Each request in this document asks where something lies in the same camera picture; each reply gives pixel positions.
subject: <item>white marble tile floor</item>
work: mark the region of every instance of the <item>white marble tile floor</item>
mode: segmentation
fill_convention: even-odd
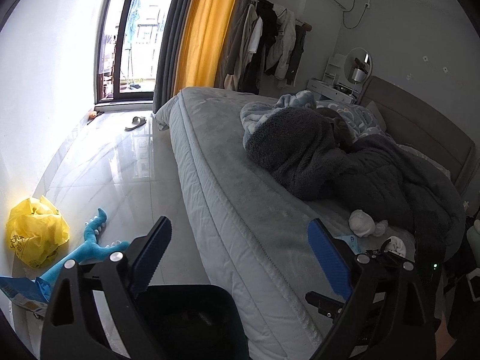
[[[145,116],[147,124],[125,131],[134,116]],[[209,283],[183,202],[170,132],[158,131],[150,111],[105,112],[86,126],[61,162],[46,197],[70,226],[64,253],[83,242],[85,221],[98,207],[108,215],[102,246],[145,235],[165,215],[172,222],[172,240],[150,285]],[[103,293],[95,293],[95,301],[112,348],[124,354]],[[38,356],[41,325],[29,322]]]

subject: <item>yellow curtain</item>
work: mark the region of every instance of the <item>yellow curtain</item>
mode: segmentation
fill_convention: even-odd
[[[235,0],[191,0],[178,55],[174,94],[214,85]]]

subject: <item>black trash bin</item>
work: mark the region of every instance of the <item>black trash bin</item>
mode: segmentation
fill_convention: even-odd
[[[172,360],[248,360],[237,306],[212,285],[149,286],[138,311]]]

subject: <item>bed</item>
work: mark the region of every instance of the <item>bed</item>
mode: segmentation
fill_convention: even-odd
[[[249,339],[252,359],[308,359],[332,326],[308,305],[316,291],[339,299],[311,251],[306,228],[321,218],[333,236],[351,234],[350,211],[335,200],[303,202],[246,156],[242,107],[277,100],[214,88],[186,88],[155,115],[170,128],[189,221],[210,282],[231,293]],[[420,99],[375,76],[364,84],[358,104],[375,101],[398,143],[442,164],[463,193],[478,167],[472,140]],[[410,233],[389,227],[384,236],[361,238],[378,248],[400,237],[407,258]]]

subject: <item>power cord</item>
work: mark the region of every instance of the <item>power cord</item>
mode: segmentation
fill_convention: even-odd
[[[367,7],[368,7],[368,4],[365,4],[365,8],[363,9],[363,13],[362,13],[362,15],[360,16],[360,20],[358,21],[357,25],[354,26],[354,27],[347,27],[347,26],[345,25],[345,11],[344,11],[344,12],[343,12],[343,15],[342,15],[342,16],[343,16],[343,18],[342,18],[343,26],[344,26],[345,28],[347,28],[348,30],[353,30],[354,28],[357,28],[357,27],[359,26],[360,22],[362,21],[362,17],[363,17],[363,15],[365,14],[365,11],[367,10]]]

